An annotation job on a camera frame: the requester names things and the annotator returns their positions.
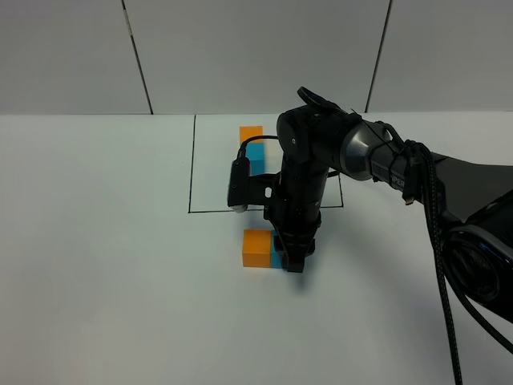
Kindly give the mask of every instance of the blue block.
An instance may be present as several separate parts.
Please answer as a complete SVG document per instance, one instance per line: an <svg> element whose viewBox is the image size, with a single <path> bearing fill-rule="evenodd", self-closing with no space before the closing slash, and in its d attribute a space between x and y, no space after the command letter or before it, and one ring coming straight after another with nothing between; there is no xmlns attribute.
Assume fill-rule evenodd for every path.
<svg viewBox="0 0 513 385"><path fill-rule="evenodd" d="M274 249L274 236L276 236L276 230L273 230L271 237L271 267L275 269L281 269L281 258L280 254Z"/></svg>
<svg viewBox="0 0 513 385"><path fill-rule="evenodd" d="M263 143L248 143L246 157L251 162L251 175L265 174L265 152Z"/></svg>

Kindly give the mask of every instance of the white table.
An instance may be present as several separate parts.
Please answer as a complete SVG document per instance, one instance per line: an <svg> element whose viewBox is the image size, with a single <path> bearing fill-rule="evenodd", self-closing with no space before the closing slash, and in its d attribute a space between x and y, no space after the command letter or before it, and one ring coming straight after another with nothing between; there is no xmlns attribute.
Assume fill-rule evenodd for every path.
<svg viewBox="0 0 513 385"><path fill-rule="evenodd" d="M366 118L513 164L513 113ZM222 119L246 124L198 116L196 134ZM193 120L0 117L0 383L452 383L422 206L344 177L303 276L244 269L242 230L269 224L188 213ZM511 356L450 298L465 384L511 383Z"/></svg>

